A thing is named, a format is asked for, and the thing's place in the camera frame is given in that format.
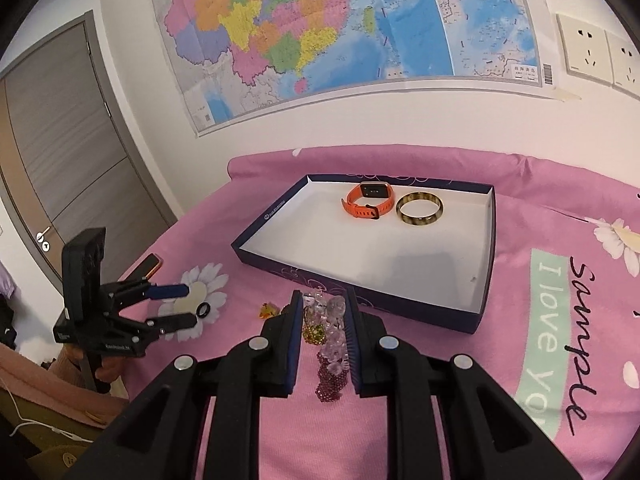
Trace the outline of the person's left hand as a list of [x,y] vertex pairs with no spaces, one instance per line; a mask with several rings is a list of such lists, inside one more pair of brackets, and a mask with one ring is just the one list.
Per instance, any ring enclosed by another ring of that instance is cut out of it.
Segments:
[[[81,348],[73,346],[72,344],[64,344],[60,357],[65,358],[71,367],[81,372],[80,363],[85,357],[85,352],[83,352]],[[112,384],[122,376],[127,362],[128,359],[123,356],[104,356],[102,358],[102,365],[96,371],[96,378],[101,382]]]

